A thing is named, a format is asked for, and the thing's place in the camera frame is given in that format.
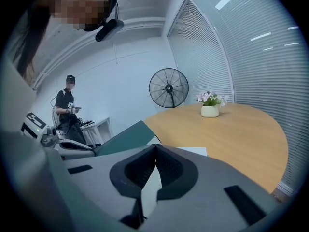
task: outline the black t-shirt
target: black t-shirt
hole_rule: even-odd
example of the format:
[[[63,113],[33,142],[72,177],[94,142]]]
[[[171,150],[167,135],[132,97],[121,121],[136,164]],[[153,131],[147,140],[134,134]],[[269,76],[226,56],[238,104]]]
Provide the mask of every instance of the black t-shirt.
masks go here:
[[[74,97],[71,92],[68,92],[67,89],[64,89],[65,95],[63,95],[63,91],[59,91],[56,98],[55,106],[69,109],[74,104]],[[60,123],[75,123],[77,122],[77,117],[75,114],[60,114]]]

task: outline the floor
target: floor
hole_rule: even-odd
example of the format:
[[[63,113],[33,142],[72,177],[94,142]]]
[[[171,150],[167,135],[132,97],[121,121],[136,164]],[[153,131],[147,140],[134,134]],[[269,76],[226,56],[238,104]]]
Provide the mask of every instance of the floor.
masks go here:
[[[288,195],[280,191],[278,188],[271,193],[271,196],[273,196],[278,203],[284,203],[290,199]]]

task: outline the fan grille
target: fan grille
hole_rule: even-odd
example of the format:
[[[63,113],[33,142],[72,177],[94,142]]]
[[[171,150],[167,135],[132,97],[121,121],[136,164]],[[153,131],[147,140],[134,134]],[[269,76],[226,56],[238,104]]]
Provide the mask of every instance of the fan grille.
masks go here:
[[[186,99],[189,92],[188,81],[185,76],[176,69],[159,70],[152,77],[149,84],[151,98],[159,106],[172,108],[174,100],[175,107]]]

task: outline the flower pot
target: flower pot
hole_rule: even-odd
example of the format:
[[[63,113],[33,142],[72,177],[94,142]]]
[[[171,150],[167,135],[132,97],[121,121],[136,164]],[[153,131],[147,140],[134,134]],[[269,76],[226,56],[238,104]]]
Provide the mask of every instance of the flower pot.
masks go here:
[[[201,108],[202,117],[214,118],[219,116],[218,106],[202,106]]]

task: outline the round wooden table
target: round wooden table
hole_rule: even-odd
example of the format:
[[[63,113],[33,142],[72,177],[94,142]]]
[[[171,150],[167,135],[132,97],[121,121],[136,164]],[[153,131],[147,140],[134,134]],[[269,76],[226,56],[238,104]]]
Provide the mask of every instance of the round wooden table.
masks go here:
[[[230,164],[271,193],[288,160],[288,144],[280,125],[247,105],[230,103],[217,118],[204,118],[200,110],[200,104],[179,106],[144,122],[163,145],[206,147],[209,157]]]

